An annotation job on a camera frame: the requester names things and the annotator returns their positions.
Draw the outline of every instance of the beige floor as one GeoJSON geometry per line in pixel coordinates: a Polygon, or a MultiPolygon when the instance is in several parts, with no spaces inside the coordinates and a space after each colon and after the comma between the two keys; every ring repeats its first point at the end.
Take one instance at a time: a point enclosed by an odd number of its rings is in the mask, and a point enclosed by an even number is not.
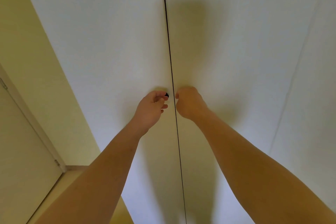
{"type": "MultiPolygon", "coordinates": [[[[68,171],[54,186],[45,200],[40,205],[39,209],[31,217],[28,224],[34,224],[41,214],[51,205],[51,203],[82,173],[82,170],[68,171]]],[[[120,197],[118,205],[114,211],[110,224],[133,224],[132,218],[128,213],[123,199],[120,197]]]]}

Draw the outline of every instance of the hinge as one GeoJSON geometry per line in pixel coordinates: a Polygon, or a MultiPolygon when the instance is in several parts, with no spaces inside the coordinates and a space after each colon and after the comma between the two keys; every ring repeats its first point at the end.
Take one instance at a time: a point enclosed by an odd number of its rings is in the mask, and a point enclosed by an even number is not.
{"type": "Polygon", "coordinates": [[[8,87],[6,86],[6,84],[3,82],[1,78],[0,78],[0,84],[3,86],[5,90],[8,89],[8,87]]]}

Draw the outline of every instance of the door trim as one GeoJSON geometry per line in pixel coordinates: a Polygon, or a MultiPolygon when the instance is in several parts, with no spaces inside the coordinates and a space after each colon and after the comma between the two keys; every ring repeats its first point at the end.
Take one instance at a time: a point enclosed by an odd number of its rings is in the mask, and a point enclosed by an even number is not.
{"type": "Polygon", "coordinates": [[[10,94],[11,98],[14,100],[16,105],[19,107],[23,115],[26,117],[26,119],[32,126],[32,128],[35,130],[36,134],[38,135],[38,137],[40,138],[44,146],[53,156],[53,158],[55,159],[55,162],[59,164],[59,167],[61,168],[63,173],[65,173],[67,171],[67,168],[65,166],[63,159],[56,151],[49,137],[44,132],[43,128],[40,126],[40,124],[38,123],[34,115],[31,113],[26,103],[23,101],[21,95],[19,94],[14,84],[11,82],[10,78],[8,77],[7,73],[5,72],[1,64],[0,64],[0,78],[5,83],[6,90],[10,94]]]}

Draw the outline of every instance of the person's left arm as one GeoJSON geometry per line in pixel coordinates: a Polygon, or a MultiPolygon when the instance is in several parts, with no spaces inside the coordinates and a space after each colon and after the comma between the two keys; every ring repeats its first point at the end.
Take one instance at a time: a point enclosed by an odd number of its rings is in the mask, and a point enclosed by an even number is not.
{"type": "Polygon", "coordinates": [[[140,138],[159,120],[168,97],[153,91],[132,120],[43,213],[36,224],[109,223],[124,188],[140,138]]]}

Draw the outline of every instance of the hand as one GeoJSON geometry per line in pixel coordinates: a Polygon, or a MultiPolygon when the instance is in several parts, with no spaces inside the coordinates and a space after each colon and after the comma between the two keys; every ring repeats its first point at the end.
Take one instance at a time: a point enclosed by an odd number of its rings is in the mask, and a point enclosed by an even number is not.
{"type": "Polygon", "coordinates": [[[182,87],[175,94],[176,110],[187,119],[194,120],[208,110],[207,104],[195,87],[182,87]]]}
{"type": "Polygon", "coordinates": [[[163,109],[168,107],[168,105],[165,104],[165,101],[168,100],[165,94],[165,91],[152,91],[138,104],[131,122],[135,124],[143,134],[147,133],[147,131],[158,122],[161,113],[163,113],[163,109]]]}

